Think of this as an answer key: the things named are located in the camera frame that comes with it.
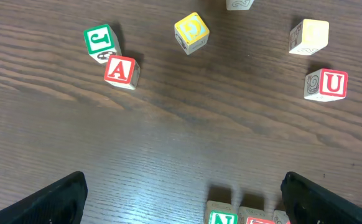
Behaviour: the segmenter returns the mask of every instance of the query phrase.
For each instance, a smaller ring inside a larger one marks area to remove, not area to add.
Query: green border
[[[88,38],[88,35],[87,33],[89,31],[93,31],[93,30],[97,30],[97,29],[100,29],[100,28],[103,28],[103,27],[106,27],[108,29],[108,34],[109,34],[109,40],[111,41],[111,45],[109,47],[105,47],[103,49],[99,49],[99,50],[91,50],[91,46],[90,46],[90,40]],[[102,52],[104,50],[108,50],[108,49],[112,49],[114,48],[114,41],[113,41],[113,36],[112,36],[112,29],[111,27],[108,25],[108,24],[103,24],[103,25],[100,25],[98,27],[93,27],[93,28],[89,28],[87,30],[84,30],[84,41],[86,42],[86,45],[87,45],[87,50],[88,50],[88,53],[89,54],[95,54],[95,53],[98,53],[98,52]]]
[[[210,212],[210,217],[209,217],[209,219],[208,219],[209,224],[211,223],[211,218],[213,217],[212,214],[213,214],[214,212],[215,212],[215,213],[221,213],[221,214],[224,214],[224,215],[232,215],[232,216],[235,217],[235,220],[234,220],[233,224],[238,224],[238,214],[236,214],[236,213],[222,212],[222,211],[218,211],[218,210],[212,210],[212,211]]]

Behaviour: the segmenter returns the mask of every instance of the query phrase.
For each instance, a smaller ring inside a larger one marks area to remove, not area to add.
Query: alphabet block
[[[346,72],[320,69],[305,77],[304,98],[321,102],[344,99],[347,82]]]
[[[249,10],[254,0],[226,0],[227,10]]]
[[[275,224],[264,211],[254,208],[239,207],[238,215],[240,224]]]
[[[109,25],[84,30],[88,54],[98,63],[106,63],[111,55],[121,55],[119,40]]]
[[[290,224],[289,217],[284,211],[274,211],[274,222],[275,224]]]
[[[204,224],[237,224],[238,215],[228,203],[208,201],[203,222]]]
[[[289,53],[313,55],[328,45],[329,22],[304,19],[290,32]]]
[[[135,90],[140,71],[138,63],[133,58],[111,55],[106,65],[104,79],[116,87]]]
[[[187,55],[203,47],[210,34],[206,24],[196,12],[176,23],[174,30],[175,38]]]

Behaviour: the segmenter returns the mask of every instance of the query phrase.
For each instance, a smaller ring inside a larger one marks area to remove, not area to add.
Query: wooden block
[[[237,224],[238,215],[232,205],[222,202],[208,201],[204,224]]]
[[[254,208],[239,207],[238,215],[240,224],[275,224],[264,211]]]
[[[320,69],[305,77],[304,98],[321,102],[344,99],[347,82],[346,72]]]
[[[227,10],[249,10],[254,0],[226,0]]]
[[[175,38],[187,55],[203,47],[210,31],[200,16],[194,12],[174,25]]]
[[[313,55],[328,45],[329,22],[304,19],[290,32],[289,53]]]
[[[284,211],[274,211],[274,218],[275,224],[290,224],[289,217],[287,216],[286,212]]]
[[[121,55],[119,40],[109,25],[84,30],[88,54],[99,63],[106,63],[111,55]]]
[[[133,58],[111,55],[106,65],[104,79],[116,87],[135,90],[140,71],[138,63]]]

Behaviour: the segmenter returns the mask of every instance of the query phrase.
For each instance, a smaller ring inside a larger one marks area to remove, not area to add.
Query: green block face
[[[95,54],[114,47],[112,30],[107,24],[84,30],[84,40],[89,54]]]
[[[220,211],[211,211],[208,224],[237,224],[238,215]]]

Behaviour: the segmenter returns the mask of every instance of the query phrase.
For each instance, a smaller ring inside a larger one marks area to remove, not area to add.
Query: red border
[[[336,73],[339,75],[344,75],[344,88],[343,88],[343,94],[336,94],[336,93],[326,93],[322,90],[323,87],[323,76],[325,74],[325,72],[331,72],[331,73]],[[342,72],[342,71],[338,71],[338,70],[332,70],[332,69],[322,69],[321,73],[320,73],[320,86],[319,86],[319,93],[322,95],[327,95],[327,96],[339,96],[339,97],[345,97],[347,95],[347,84],[348,84],[348,74],[346,72]]]
[[[250,221],[251,220],[256,220],[256,221],[259,221],[261,223],[267,223],[267,224],[275,224],[274,221],[272,220],[265,220],[265,219],[262,219],[262,218],[254,218],[254,217],[249,217],[247,220],[246,220],[246,224],[250,224]]]
[[[120,60],[125,60],[125,61],[128,61],[128,62],[131,62],[130,72],[129,72],[129,76],[127,77],[127,80],[122,81],[122,80],[118,80],[118,79],[115,79],[115,78],[110,78],[108,76],[109,67],[111,66],[111,60],[113,58],[117,58],[117,59],[120,59]],[[111,81],[111,82],[117,82],[117,83],[123,83],[123,84],[130,84],[132,74],[134,73],[134,67],[135,66],[136,66],[136,61],[133,58],[123,57],[123,56],[119,56],[119,55],[111,55],[111,56],[109,56],[108,64],[106,65],[104,80]]]

